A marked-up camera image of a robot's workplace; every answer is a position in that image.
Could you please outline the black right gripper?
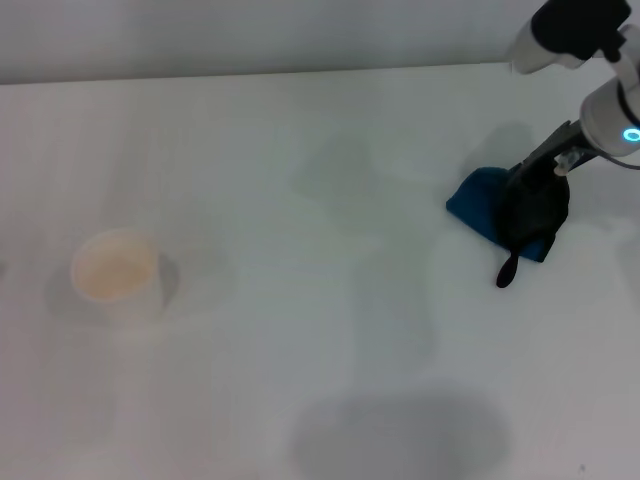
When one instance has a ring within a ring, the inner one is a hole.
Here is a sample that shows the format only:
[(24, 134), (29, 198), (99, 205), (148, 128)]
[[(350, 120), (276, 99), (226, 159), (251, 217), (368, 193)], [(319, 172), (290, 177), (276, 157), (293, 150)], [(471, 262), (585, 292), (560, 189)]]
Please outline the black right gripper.
[(597, 156), (583, 133), (581, 122), (566, 121), (529, 154), (520, 164), (520, 170), (523, 173), (568, 175)]

